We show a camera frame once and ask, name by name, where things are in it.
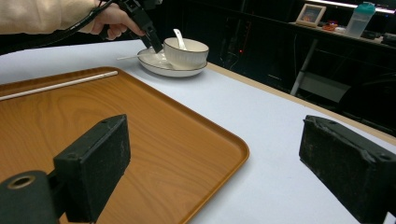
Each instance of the wooden tray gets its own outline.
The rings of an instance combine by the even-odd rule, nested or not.
[[[126,114],[132,160],[98,223],[187,222],[248,159],[239,137],[112,67],[2,85],[0,96],[110,71],[119,74],[0,101],[0,181],[49,173],[95,123]]]

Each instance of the white spoon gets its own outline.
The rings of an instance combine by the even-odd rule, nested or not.
[[[180,49],[187,50],[186,46],[184,45],[184,41],[183,41],[183,37],[181,36],[181,32],[178,29],[174,29],[174,32],[175,32],[175,35],[176,35],[177,40],[178,40],[178,47]]]

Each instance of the water bottle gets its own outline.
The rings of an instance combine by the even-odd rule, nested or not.
[[[347,36],[359,38],[370,19],[375,14],[375,5],[369,2],[363,2],[353,11],[353,15],[347,24],[345,34]]]

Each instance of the black cable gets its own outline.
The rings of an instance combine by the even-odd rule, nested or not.
[[[8,53],[20,51],[20,50],[25,50],[25,49],[36,49],[36,48],[44,47],[49,44],[53,44],[55,42],[63,40],[65,38],[69,37],[70,35],[75,34],[84,26],[88,25],[88,23],[93,21],[93,19],[97,15],[99,15],[99,13],[101,13],[103,10],[105,10],[108,6],[110,6],[112,3],[116,2],[116,1],[118,1],[118,0],[108,0],[102,6],[101,6],[101,4],[102,4],[102,1],[101,1],[101,4],[98,7],[94,8],[90,12],[90,14],[88,14],[88,16],[86,16],[84,19],[82,19],[78,23],[74,24],[73,26],[71,26],[65,30],[62,30],[60,32],[54,33],[52,35],[46,36],[44,38],[35,39],[35,40],[27,41],[27,42],[24,42],[21,44],[16,44],[16,45],[11,45],[11,46],[1,48],[0,55],[8,54]]]

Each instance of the hand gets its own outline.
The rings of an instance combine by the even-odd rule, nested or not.
[[[106,24],[109,25],[109,29],[107,30],[107,39],[109,40],[119,37],[128,28],[137,35],[142,36],[145,34],[117,4],[111,4],[96,16],[93,20],[91,34],[99,35]]]

